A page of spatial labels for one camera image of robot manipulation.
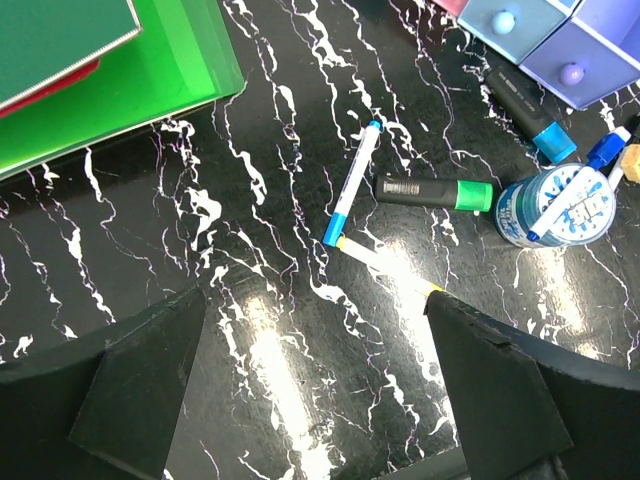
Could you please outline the light blue drawer box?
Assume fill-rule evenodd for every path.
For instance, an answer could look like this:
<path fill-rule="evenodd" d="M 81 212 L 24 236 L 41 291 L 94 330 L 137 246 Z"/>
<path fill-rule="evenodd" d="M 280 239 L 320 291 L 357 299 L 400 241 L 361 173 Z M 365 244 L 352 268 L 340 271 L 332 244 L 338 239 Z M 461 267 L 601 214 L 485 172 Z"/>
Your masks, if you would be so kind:
<path fill-rule="evenodd" d="M 572 0 L 469 0 L 458 24 L 519 65 L 577 5 Z"/>

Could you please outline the small tan cork stamp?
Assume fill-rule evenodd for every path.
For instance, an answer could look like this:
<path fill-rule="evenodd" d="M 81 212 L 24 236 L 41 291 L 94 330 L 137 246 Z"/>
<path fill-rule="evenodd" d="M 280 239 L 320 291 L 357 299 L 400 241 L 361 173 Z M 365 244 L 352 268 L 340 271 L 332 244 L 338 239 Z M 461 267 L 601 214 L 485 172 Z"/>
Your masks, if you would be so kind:
<path fill-rule="evenodd" d="M 640 145 L 627 146 L 618 156 L 609 176 L 608 181 L 615 190 L 621 180 L 626 178 L 633 183 L 640 183 Z"/>

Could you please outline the pink drawer box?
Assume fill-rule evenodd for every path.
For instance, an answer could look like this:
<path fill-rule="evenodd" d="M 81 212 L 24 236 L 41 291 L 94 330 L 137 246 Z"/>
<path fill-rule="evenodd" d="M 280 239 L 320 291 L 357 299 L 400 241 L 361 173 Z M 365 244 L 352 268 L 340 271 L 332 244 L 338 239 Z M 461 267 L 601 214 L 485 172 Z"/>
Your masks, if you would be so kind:
<path fill-rule="evenodd" d="M 468 0 L 433 0 L 433 2 L 454 17 L 459 17 Z"/>

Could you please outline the blue cleaning gel jar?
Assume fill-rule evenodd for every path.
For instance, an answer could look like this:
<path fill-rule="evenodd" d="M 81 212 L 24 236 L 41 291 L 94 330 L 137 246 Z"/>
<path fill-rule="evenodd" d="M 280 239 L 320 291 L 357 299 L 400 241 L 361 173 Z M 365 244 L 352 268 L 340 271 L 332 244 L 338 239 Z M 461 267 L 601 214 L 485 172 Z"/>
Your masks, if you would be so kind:
<path fill-rule="evenodd" d="M 508 186 L 493 210 L 498 232 L 519 248 L 589 244 L 609 230 L 615 214 L 608 178 L 577 163 Z"/>

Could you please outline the white marker yellow cap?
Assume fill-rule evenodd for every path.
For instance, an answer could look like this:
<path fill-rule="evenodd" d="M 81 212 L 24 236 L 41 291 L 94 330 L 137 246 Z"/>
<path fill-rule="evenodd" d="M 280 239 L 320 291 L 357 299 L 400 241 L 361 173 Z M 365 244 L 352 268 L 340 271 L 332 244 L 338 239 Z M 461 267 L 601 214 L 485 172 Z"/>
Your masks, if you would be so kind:
<path fill-rule="evenodd" d="M 445 289 L 433 282 L 413 274 L 410 270 L 399 266 L 391 257 L 381 255 L 354 240 L 341 236 L 336 242 L 336 248 L 353 259 L 360 261 L 381 275 L 393 277 L 396 280 L 406 280 L 412 288 L 428 297 L 432 292 L 445 292 Z"/>

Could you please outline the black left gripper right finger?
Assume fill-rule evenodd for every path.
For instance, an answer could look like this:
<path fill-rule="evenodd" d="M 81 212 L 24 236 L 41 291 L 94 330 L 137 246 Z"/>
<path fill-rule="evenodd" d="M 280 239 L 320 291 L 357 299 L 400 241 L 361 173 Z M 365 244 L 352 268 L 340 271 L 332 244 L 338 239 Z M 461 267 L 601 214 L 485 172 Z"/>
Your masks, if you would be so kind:
<path fill-rule="evenodd" d="M 472 478 L 638 478 L 638 372 L 444 292 L 428 296 L 425 313 Z"/>

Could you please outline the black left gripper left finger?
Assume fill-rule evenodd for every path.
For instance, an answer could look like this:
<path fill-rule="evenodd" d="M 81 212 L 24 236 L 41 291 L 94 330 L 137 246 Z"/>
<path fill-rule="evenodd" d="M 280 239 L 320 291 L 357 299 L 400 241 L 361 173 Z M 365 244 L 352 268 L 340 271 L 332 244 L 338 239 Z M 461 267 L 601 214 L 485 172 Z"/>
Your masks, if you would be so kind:
<path fill-rule="evenodd" d="M 2 364 L 2 478 L 162 478 L 205 311 L 191 287 Z"/>

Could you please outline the purple drawer box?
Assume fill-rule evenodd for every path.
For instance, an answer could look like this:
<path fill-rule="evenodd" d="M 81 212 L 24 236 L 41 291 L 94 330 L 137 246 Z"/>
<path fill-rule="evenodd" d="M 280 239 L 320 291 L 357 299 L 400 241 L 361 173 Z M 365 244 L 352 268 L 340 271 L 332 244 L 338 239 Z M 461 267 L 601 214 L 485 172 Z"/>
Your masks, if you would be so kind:
<path fill-rule="evenodd" d="M 639 1 L 585 0 L 519 65 L 574 109 L 639 79 Z"/>

